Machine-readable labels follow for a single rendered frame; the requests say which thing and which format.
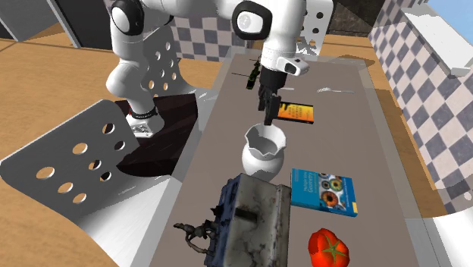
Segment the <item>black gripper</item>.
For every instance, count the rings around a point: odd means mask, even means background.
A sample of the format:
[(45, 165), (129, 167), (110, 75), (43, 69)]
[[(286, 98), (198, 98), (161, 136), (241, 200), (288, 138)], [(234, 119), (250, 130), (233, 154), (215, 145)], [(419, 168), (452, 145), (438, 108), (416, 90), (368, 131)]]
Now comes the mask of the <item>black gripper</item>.
[(264, 125), (272, 125), (272, 121), (278, 116), (281, 97), (271, 94), (266, 96), (266, 90), (276, 93), (280, 88), (285, 86), (287, 73), (281, 71), (273, 71), (266, 67), (262, 67), (258, 89), (258, 110), (265, 110)]

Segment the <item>orange and black book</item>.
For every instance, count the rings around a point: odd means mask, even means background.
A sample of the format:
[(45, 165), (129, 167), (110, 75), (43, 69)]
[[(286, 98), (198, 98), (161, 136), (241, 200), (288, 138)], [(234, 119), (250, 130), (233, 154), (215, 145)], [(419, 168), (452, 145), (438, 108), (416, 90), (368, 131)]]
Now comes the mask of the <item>orange and black book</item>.
[(314, 107), (294, 102), (281, 102), (276, 119), (314, 124)]

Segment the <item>dark green figure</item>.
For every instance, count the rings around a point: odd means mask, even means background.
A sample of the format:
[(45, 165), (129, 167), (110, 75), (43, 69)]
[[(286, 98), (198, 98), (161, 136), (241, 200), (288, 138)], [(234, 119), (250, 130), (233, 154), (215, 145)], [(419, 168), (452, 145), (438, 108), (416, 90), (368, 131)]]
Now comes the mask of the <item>dark green figure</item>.
[(256, 79), (257, 77), (259, 76), (259, 74), (261, 73), (261, 71), (259, 70), (261, 64), (260, 64), (260, 58), (258, 58), (255, 63), (254, 63), (254, 68), (252, 69), (250, 75), (248, 76), (248, 80), (247, 80), (247, 84), (246, 84), (246, 89), (247, 90), (252, 90), (254, 85), (255, 85), (255, 82), (256, 82)]

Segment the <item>white scalloped vase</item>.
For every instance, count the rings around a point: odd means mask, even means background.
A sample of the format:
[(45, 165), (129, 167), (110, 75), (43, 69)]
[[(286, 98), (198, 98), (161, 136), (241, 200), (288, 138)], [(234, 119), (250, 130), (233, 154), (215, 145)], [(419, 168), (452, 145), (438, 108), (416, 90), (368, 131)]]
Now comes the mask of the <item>white scalloped vase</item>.
[(245, 173), (263, 181), (272, 180), (282, 169), (287, 137), (275, 125), (255, 124), (245, 134), (242, 163)]

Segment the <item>white spoon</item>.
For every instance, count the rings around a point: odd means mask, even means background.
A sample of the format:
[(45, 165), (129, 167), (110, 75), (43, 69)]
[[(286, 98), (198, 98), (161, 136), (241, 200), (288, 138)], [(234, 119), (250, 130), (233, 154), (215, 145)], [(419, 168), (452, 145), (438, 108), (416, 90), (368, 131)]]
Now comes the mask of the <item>white spoon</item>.
[(333, 92), (333, 93), (351, 93), (351, 94), (354, 94), (355, 92), (351, 91), (351, 90), (333, 90), (329, 87), (324, 87), (324, 88), (321, 88), (319, 90), (317, 90), (317, 93), (323, 93), (323, 92)]

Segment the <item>grey perforated metal chair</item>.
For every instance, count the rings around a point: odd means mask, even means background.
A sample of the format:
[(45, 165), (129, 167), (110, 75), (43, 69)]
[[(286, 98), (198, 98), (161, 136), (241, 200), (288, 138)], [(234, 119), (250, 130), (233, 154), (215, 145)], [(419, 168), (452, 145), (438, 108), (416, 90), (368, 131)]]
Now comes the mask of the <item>grey perforated metal chair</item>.
[(174, 36), (168, 25), (152, 31), (143, 40), (143, 54), (149, 67), (142, 86), (157, 96), (195, 94), (200, 102), (216, 100), (218, 91), (191, 86), (182, 78), (175, 48)]
[(117, 169), (138, 147), (101, 100), (0, 162), (0, 177), (86, 232), (119, 267), (149, 267), (181, 183)]
[(303, 28), (296, 44), (297, 53), (320, 54), (333, 10), (333, 0), (306, 0)]

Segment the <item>grey table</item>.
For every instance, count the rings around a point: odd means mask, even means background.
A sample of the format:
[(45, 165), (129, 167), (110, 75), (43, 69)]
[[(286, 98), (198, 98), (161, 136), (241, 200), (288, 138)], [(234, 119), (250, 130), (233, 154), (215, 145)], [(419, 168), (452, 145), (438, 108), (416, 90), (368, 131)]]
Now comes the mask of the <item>grey table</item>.
[[(257, 109), (257, 90), (247, 90), (251, 55), (235, 55), (206, 124), (150, 267), (205, 267), (202, 254), (173, 227), (200, 225), (212, 218), (221, 188), (243, 170), (247, 130), (264, 117)], [(351, 93), (317, 93), (329, 87)], [(283, 100), (312, 105), (314, 124), (278, 121), (287, 137), (285, 159), (275, 184), (288, 184), (293, 168), (352, 178), (358, 215), (355, 218), (293, 207), (290, 210), (288, 267), (312, 267), (308, 241), (321, 228), (334, 232), (349, 248), (349, 267), (419, 267), (406, 225), (418, 208), (401, 205), (389, 162), (370, 109), (376, 98), (367, 90), (353, 63), (338, 58), (311, 63), (309, 72), (289, 77)]]

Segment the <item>blue book with eyes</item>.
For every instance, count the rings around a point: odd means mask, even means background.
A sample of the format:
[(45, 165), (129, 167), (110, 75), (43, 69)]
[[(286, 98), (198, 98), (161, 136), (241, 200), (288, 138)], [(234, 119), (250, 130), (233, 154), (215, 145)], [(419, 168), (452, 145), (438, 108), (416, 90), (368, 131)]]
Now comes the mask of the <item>blue book with eyes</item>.
[(291, 205), (356, 217), (358, 207), (352, 178), (293, 168)]

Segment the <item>dark robot stand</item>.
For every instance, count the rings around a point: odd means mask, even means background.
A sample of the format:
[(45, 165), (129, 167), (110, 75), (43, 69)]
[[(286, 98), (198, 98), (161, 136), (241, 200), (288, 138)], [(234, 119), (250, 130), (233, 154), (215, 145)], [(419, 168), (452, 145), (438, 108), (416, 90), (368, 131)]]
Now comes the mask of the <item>dark robot stand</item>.
[(123, 173), (138, 177), (172, 174), (198, 118), (196, 96), (183, 94), (153, 99), (164, 127), (117, 164)]

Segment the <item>weathered grey blue box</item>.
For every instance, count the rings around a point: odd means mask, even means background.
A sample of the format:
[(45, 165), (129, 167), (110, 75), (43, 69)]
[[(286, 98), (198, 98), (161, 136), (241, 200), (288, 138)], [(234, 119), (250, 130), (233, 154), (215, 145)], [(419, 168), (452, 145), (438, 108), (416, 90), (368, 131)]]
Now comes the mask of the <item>weathered grey blue box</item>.
[(213, 208), (207, 267), (287, 267), (291, 189), (239, 174)]

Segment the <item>dark grey metal figure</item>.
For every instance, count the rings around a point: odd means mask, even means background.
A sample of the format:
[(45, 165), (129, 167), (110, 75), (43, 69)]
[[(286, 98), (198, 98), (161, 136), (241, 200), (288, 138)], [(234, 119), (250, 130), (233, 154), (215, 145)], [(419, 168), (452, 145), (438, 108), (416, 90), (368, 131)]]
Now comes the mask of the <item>dark grey metal figure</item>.
[(203, 254), (211, 255), (211, 256), (214, 255), (211, 250), (203, 249), (196, 246), (194, 243), (192, 243), (192, 239), (195, 237), (199, 237), (206, 240), (209, 237), (211, 240), (215, 240), (217, 236), (218, 223), (214, 221), (209, 221), (208, 219), (206, 219), (205, 222), (202, 223), (198, 227), (194, 227), (192, 225), (182, 224), (182, 223), (176, 223), (173, 225), (173, 227), (185, 231), (186, 243), (188, 244), (189, 247), (191, 247), (197, 253), (203, 253)]

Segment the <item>red tomato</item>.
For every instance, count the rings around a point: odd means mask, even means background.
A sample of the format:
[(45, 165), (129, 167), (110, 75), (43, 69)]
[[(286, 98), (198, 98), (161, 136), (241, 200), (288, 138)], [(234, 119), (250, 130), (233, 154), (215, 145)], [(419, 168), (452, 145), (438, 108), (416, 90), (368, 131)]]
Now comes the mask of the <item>red tomato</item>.
[(348, 247), (326, 228), (311, 235), (308, 251), (313, 267), (347, 267), (350, 261)]

